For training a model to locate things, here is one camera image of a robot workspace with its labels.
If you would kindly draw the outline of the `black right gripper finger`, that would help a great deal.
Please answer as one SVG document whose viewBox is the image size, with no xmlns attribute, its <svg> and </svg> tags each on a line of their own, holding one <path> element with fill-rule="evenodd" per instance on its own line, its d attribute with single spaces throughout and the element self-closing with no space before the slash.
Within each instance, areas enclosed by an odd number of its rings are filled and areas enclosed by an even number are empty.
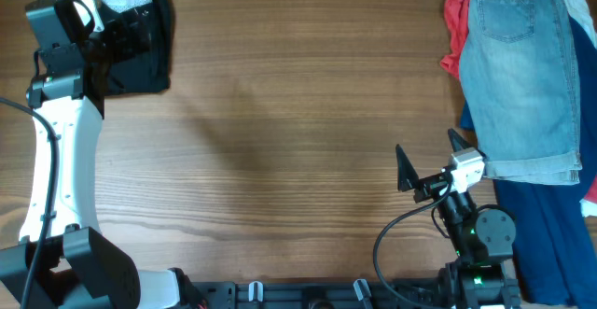
<svg viewBox="0 0 597 309">
<path fill-rule="evenodd" d="M 397 160 L 397 188 L 406 192 L 409 190 L 416 190 L 419 185 L 419 176 L 411 164 L 403 147 L 396 145 L 396 160 Z"/>
<path fill-rule="evenodd" d="M 458 134 L 453 128 L 450 128 L 447 131 L 447 134 L 453 152 L 458 152 L 472 147 L 472 145 L 468 141 L 466 141 L 460 134 Z"/>
</svg>

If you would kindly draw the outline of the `black shorts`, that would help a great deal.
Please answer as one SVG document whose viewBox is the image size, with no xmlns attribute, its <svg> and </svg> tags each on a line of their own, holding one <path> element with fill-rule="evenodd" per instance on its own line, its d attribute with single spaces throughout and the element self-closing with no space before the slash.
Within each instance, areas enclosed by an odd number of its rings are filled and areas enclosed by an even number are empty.
<svg viewBox="0 0 597 309">
<path fill-rule="evenodd" d="M 113 52 L 106 94 L 158 93 L 170 87 L 170 0 L 101 0 L 102 39 Z"/>
</svg>

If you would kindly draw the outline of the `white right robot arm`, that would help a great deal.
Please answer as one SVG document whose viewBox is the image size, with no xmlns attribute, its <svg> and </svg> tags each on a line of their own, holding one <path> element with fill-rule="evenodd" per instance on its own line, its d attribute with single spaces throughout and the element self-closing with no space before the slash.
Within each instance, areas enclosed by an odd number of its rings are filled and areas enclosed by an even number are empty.
<svg viewBox="0 0 597 309">
<path fill-rule="evenodd" d="M 448 137 L 453 153 L 448 165 L 433 176 L 418 176 L 404 149 L 396 146 L 398 189 L 413 191 L 415 203 L 431 202 L 456 253 L 456 260 L 435 278 L 396 280 L 396 306 L 519 308 L 519 283 L 505 268 L 513 258 L 514 217 L 498 205 L 475 204 L 468 190 L 484 175 L 484 155 L 453 129 Z"/>
</svg>

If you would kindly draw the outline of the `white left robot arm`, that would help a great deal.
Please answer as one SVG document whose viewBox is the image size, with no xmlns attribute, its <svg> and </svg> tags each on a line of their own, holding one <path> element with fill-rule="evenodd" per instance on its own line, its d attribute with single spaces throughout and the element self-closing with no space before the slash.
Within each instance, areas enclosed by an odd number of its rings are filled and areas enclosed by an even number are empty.
<svg viewBox="0 0 597 309">
<path fill-rule="evenodd" d="M 140 271 L 99 229 L 95 154 L 104 94 L 130 29 L 93 32 L 81 20 L 31 22 L 47 67 L 28 105 L 36 131 L 31 203 L 17 245 L 1 252 L 1 281 L 23 308 L 204 308 L 179 269 Z"/>
</svg>

